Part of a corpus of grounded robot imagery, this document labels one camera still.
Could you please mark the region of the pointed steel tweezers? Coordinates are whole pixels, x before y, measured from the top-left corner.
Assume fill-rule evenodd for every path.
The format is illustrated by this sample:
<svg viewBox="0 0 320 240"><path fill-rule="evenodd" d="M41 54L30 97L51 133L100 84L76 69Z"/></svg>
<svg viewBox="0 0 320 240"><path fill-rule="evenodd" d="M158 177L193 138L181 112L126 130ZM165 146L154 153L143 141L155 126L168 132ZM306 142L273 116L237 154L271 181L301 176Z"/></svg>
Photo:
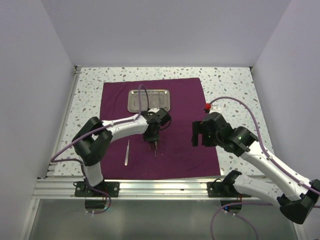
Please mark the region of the pointed steel tweezers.
<svg viewBox="0 0 320 240"><path fill-rule="evenodd" d="M157 144L157 142L155 141L154 142L154 157L156 158L156 156L157 156L157 148L158 148L158 144Z"/></svg>

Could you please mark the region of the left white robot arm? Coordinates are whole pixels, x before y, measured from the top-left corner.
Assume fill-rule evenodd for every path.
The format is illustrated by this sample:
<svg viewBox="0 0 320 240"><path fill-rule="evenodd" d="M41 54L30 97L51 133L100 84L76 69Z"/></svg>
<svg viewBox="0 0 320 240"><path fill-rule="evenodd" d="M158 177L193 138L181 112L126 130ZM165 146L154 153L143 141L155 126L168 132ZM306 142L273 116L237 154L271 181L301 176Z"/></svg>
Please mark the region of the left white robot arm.
<svg viewBox="0 0 320 240"><path fill-rule="evenodd" d="M104 177L100 162L112 142L142 135L145 142L157 145L160 131L166 129L171 122L172 117L162 107L116 120L102 121L97 117L90 118L71 142L82 161L87 192L95 197L103 193Z"/></svg>

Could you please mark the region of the purple cloth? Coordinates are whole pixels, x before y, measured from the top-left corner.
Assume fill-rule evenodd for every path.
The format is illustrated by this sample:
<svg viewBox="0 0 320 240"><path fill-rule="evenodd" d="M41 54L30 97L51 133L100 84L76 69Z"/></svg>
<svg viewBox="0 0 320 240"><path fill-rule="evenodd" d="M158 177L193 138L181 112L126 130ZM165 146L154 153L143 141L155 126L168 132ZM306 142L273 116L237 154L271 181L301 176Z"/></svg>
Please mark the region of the purple cloth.
<svg viewBox="0 0 320 240"><path fill-rule="evenodd" d="M172 123L159 134L156 157L155 146L149 151L149 143L140 134L112 142L100 162L103 177L110 180L162 180L220 175L216 148L201 144L192 146L192 123L205 117L203 107L206 100L199 78L105 83L100 119L130 117L128 94L140 84L148 90L169 90ZM128 140L129 158L125 166Z"/></svg>

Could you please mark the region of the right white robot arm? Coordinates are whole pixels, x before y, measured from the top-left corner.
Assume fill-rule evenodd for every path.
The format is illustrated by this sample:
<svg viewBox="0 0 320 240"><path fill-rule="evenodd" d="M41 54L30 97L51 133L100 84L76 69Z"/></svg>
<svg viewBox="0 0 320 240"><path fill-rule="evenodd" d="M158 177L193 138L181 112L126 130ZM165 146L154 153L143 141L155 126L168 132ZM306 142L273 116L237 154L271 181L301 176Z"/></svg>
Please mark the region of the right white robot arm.
<svg viewBox="0 0 320 240"><path fill-rule="evenodd" d="M292 170L268 150L262 150L258 137L249 129L231 125L218 112L192 123L191 142L198 146L221 147L259 169L272 182L266 183L232 170L221 182L208 188L223 197L251 196L279 208L290 221L303 224L320 196L320 181L310 180Z"/></svg>

